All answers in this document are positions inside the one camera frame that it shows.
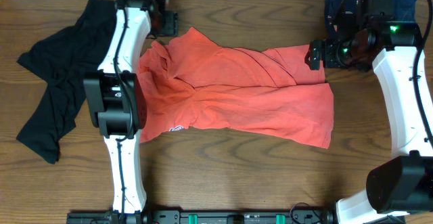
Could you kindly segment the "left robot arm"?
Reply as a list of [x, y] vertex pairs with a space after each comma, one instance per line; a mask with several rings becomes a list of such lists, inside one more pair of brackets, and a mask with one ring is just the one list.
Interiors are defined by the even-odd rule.
[[103, 214], [68, 215], [67, 222], [150, 223], [141, 178], [139, 136], [146, 102], [136, 75], [144, 41], [173, 37], [178, 17], [168, 0], [116, 0], [116, 26], [105, 58], [83, 80], [93, 126], [109, 151], [114, 184], [112, 209]]

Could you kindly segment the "red t-shirt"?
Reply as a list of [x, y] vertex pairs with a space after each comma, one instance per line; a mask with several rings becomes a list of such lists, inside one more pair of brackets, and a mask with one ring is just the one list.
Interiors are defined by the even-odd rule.
[[222, 47], [194, 28], [153, 42], [137, 70], [147, 102], [141, 142], [190, 127], [230, 128], [327, 148], [334, 95], [324, 71], [305, 63], [308, 49]]

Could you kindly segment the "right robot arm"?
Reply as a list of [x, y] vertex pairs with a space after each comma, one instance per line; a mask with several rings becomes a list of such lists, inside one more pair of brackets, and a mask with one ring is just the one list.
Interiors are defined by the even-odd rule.
[[326, 223], [403, 223], [432, 210], [432, 98], [424, 72], [427, 32], [399, 21], [393, 0], [357, 0], [337, 11], [335, 39], [315, 40], [305, 62], [311, 70], [373, 70], [392, 135], [392, 158], [371, 170], [365, 189], [336, 202]]

